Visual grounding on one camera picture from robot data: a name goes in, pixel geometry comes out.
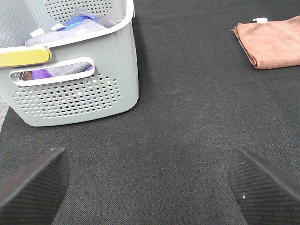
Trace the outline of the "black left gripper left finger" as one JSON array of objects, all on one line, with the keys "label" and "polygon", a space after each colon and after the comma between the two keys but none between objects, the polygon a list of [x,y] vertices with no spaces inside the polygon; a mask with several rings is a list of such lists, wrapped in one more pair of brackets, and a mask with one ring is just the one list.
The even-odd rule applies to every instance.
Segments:
[{"label": "black left gripper left finger", "polygon": [[0,182],[2,225],[50,225],[69,184],[68,152],[52,148]]}]

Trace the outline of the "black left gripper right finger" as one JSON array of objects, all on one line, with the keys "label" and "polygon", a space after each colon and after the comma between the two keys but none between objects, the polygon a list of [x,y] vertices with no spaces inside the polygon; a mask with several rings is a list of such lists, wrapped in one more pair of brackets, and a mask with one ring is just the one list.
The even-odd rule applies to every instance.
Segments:
[{"label": "black left gripper right finger", "polygon": [[300,181],[245,147],[232,151],[230,188],[249,225],[298,225]]}]

